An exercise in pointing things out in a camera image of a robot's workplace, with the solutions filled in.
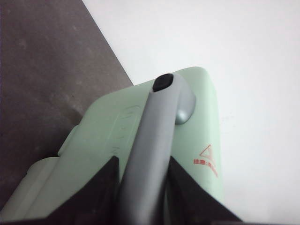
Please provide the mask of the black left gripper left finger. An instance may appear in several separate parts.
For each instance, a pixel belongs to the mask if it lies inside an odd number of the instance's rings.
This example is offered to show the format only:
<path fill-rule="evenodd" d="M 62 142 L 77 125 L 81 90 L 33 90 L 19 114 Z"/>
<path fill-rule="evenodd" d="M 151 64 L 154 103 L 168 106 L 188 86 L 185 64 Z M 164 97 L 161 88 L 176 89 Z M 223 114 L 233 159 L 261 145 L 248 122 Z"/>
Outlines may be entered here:
<path fill-rule="evenodd" d="M 79 191 L 44 218 L 3 225 L 114 225 L 119 159 L 113 156 Z"/>

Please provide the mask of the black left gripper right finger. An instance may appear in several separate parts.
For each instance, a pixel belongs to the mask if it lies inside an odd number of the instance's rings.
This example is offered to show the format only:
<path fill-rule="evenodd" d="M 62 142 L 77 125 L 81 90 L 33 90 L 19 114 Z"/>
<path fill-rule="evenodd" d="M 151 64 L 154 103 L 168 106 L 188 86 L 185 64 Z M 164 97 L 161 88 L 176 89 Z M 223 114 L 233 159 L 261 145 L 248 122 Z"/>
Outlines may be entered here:
<path fill-rule="evenodd" d="M 166 200 L 171 225 L 242 225 L 244 222 L 206 192 L 170 158 Z"/>

